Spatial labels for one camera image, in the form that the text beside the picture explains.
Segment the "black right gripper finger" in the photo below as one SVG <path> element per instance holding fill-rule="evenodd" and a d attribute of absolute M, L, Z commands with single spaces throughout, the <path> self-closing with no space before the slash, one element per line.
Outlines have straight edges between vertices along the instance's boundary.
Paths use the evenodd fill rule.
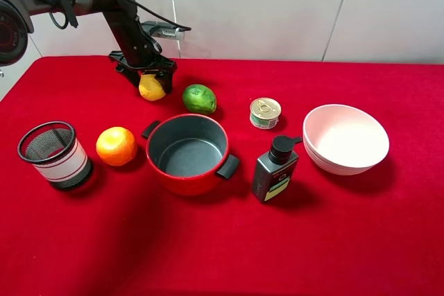
<path fill-rule="evenodd" d="M 160 70 L 160 84 L 166 94 L 170 94 L 173 90 L 173 75 L 175 71 L 175 67 Z"/>

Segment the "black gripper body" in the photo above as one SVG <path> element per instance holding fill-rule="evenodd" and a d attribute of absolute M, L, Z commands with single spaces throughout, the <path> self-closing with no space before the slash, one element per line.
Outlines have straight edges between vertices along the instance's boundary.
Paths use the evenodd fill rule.
<path fill-rule="evenodd" d="M 117 72 L 136 74 L 138 71 L 148 71 L 166 74 L 176 71 L 176 63 L 162 55 L 162 47 L 155 40 L 157 36 L 163 36 L 163 28 L 175 35 L 176 30 L 171 24 L 141 22 L 139 17 L 131 19 L 128 15 L 108 15 L 108 26 L 120 47 L 118 51 L 108 55 L 115 62 Z"/>

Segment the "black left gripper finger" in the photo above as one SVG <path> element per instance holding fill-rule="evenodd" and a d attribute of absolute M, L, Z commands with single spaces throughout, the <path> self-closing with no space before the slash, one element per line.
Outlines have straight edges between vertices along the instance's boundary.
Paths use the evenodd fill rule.
<path fill-rule="evenodd" d="M 135 88 L 139 87 L 140 75 L 137 70 L 118 64 L 115 67 L 115 71 L 124 76 Z"/>

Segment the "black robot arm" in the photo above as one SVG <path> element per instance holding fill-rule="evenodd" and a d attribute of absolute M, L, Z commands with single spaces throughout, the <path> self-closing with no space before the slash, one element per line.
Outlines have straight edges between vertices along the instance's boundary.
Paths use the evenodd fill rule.
<path fill-rule="evenodd" d="M 177 65 L 162 55 L 158 39 L 179 40 L 186 30 L 161 17 L 142 22 L 140 8 L 135 0 L 1 0 L 1 65 L 14 64 L 25 54 L 33 15 L 60 12 L 65 16 L 61 28 L 66 28 L 77 27 L 79 16 L 101 13 L 119 45 L 109 54 L 116 70 L 136 87 L 152 75 L 168 94 Z"/>

